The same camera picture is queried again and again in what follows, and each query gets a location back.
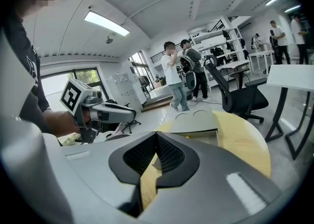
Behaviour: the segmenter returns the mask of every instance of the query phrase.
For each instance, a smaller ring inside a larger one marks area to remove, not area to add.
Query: black t-shirt
[[[35,79],[35,84],[29,93],[20,113],[23,120],[35,123],[42,132],[50,133],[43,116],[49,108],[40,78],[40,60],[35,48],[26,36],[22,21],[12,13],[3,25],[4,33],[16,56]]]

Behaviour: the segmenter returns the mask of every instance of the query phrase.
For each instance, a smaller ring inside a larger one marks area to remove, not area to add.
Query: jeans
[[[176,84],[168,85],[168,86],[173,96],[173,99],[171,102],[172,107],[177,108],[178,105],[181,104],[182,111],[183,112],[188,111],[189,108],[187,107],[186,93],[185,93],[183,83],[180,82],[180,83],[176,83]]]
[[[309,64],[309,56],[308,51],[306,50],[306,45],[297,45],[300,53],[300,65],[303,65],[303,61],[305,60],[305,64]]]
[[[196,86],[193,90],[193,96],[194,97],[198,96],[198,89],[201,84],[203,98],[207,99],[207,80],[206,80],[205,73],[195,73],[195,76],[196,76]]]
[[[277,63],[277,65],[282,65],[282,63],[283,63],[283,61],[282,61],[283,53],[285,54],[286,60],[287,60],[287,64],[289,65],[290,64],[290,57],[289,57],[289,54],[288,54],[287,46],[278,46],[278,59],[276,59],[276,63]]]

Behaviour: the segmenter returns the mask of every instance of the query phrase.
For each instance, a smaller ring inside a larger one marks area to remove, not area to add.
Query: cabinet
[[[137,114],[141,113],[143,107],[127,74],[111,76],[107,79],[107,85],[113,95],[112,99],[114,101],[117,101],[119,105],[123,106],[130,103],[128,105],[129,108],[134,109]]]

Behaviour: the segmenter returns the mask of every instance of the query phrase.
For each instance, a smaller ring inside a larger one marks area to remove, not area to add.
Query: black pants
[[[196,86],[193,90],[193,96],[194,97],[198,96],[198,88],[201,84],[203,98],[207,99],[207,80],[206,80],[205,73],[195,73],[195,76],[196,76]]]
[[[308,51],[306,50],[306,45],[297,45],[300,53],[300,65],[303,65],[303,61],[305,60],[305,64],[309,64],[309,56]]]
[[[276,63],[277,63],[277,65],[283,64],[283,61],[282,61],[283,53],[285,54],[287,64],[289,65],[290,64],[290,58],[289,58],[287,46],[278,46],[278,59],[276,59]]]

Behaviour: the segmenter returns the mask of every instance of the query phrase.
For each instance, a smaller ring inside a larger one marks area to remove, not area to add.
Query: desk leg
[[[270,130],[265,137],[266,142],[278,139],[284,135],[284,132],[281,129],[278,121],[279,121],[281,113],[284,109],[284,105],[285,105],[285,101],[286,101],[286,97],[287,97],[287,92],[288,92],[288,88],[286,88],[286,87],[281,88],[281,93],[280,93],[277,109],[276,109],[276,112],[275,112],[275,115],[273,118],[273,124],[271,125]],[[271,136],[275,130],[275,127],[278,129],[279,133],[274,135],[274,136]]]
[[[260,71],[261,70],[261,66],[260,66],[259,56],[256,56],[256,60],[257,60],[257,65],[258,65],[259,71]]]
[[[251,65],[251,75],[254,73],[254,67],[253,67],[253,62],[252,62],[252,58],[249,56],[249,60],[250,60],[250,65]]]
[[[243,84],[243,72],[239,73],[239,89],[242,89]]]
[[[304,118],[305,118],[305,115],[306,115],[306,112],[308,110],[308,106],[309,106],[309,101],[310,101],[310,95],[311,93],[308,92],[307,93],[307,96],[306,96],[306,106],[304,107],[304,111],[303,111],[303,115],[302,115],[302,118],[301,118],[301,121],[300,121],[300,124],[298,126],[298,128],[292,132],[289,132],[286,136],[285,136],[285,139],[286,139],[286,142],[287,142],[287,145],[288,145],[288,148],[290,150],[290,153],[291,153],[291,156],[292,156],[292,159],[295,160],[297,158],[297,156],[299,155],[299,153],[301,152],[303,146],[305,145],[308,137],[309,137],[309,134],[311,132],[311,129],[313,127],[313,120],[314,120],[314,110],[312,110],[312,114],[311,114],[311,118],[310,118],[310,123],[305,131],[305,134],[301,140],[301,143],[300,145],[297,147],[297,149],[295,150],[294,147],[293,147],[293,144],[292,144],[292,141],[290,139],[290,136],[292,136],[293,134],[297,133],[300,129],[301,129],[301,126],[303,124],[303,121],[304,121]]]
[[[269,56],[270,56],[271,65],[273,65],[274,64],[273,54],[270,53]]]
[[[267,56],[266,56],[266,54],[264,55],[264,59],[265,59],[265,66],[266,66],[266,76],[268,76],[268,63],[267,63]]]

